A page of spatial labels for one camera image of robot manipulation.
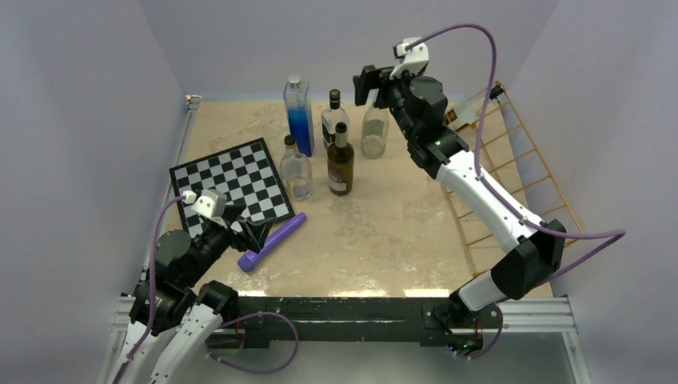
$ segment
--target blue liquid bottle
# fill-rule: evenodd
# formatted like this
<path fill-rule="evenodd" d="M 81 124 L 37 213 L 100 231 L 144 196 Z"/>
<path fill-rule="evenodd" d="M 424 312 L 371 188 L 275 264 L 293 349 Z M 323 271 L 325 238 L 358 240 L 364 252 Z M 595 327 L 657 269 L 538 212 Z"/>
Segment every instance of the blue liquid bottle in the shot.
<path fill-rule="evenodd" d="M 313 154 L 313 116 L 311 101 L 308 96 L 309 84 L 301 80 L 301 76 L 293 74 L 287 78 L 285 85 L 285 108 L 289 132 L 297 140 L 297 148 L 308 157 Z"/>

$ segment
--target silver bottle cap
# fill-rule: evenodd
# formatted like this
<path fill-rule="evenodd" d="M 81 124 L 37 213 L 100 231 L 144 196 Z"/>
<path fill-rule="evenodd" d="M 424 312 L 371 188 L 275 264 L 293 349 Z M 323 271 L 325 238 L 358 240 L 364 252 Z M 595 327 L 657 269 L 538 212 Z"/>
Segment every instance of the silver bottle cap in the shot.
<path fill-rule="evenodd" d="M 291 74 L 287 81 L 289 82 L 289 87 L 292 89 L 298 89 L 301 86 L 301 76 L 298 74 Z"/>

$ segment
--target purple cylinder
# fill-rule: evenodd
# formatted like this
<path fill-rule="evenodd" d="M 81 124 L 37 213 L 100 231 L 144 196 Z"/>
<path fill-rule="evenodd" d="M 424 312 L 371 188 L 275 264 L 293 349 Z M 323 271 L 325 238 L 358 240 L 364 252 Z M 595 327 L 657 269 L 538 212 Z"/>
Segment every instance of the purple cylinder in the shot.
<path fill-rule="evenodd" d="M 237 265 L 240 266 L 241 270 L 245 272 L 250 272 L 264 259 L 264 257 L 269 254 L 273 248 L 280 244 L 283 240 L 288 238 L 297 228 L 306 221 L 306 214 L 301 212 L 288 220 L 280 228 L 278 228 L 273 234 L 269 235 L 269 238 L 264 242 L 264 248 L 261 249 L 261 252 L 255 254 L 251 250 L 248 250 L 240 257 L 240 260 L 237 261 Z"/>

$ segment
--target dark bottle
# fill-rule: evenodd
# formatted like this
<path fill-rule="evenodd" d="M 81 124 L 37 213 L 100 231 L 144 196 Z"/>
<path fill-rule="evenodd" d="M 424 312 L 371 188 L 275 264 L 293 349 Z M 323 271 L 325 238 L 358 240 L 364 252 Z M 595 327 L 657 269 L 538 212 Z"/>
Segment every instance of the dark bottle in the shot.
<path fill-rule="evenodd" d="M 353 146 L 349 143 L 348 129 L 344 122 L 335 126 L 335 140 L 327 149 L 327 175 L 329 190 L 337 196 L 349 194 L 353 188 Z"/>

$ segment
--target black and white checkerboard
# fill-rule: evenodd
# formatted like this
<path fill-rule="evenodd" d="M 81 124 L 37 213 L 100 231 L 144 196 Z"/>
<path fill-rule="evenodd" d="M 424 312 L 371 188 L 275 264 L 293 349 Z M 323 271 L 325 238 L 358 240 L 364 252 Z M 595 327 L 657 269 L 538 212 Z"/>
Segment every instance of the black and white checkerboard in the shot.
<path fill-rule="evenodd" d="M 226 194 L 229 202 L 247 205 L 243 218 L 280 222 L 294 216 L 263 138 L 175 166 L 169 174 L 176 196 L 184 190 L 215 189 Z M 179 214 L 191 238 L 202 233 L 206 223 L 195 212 L 179 204 Z M 232 228 L 241 231 L 238 223 Z"/>

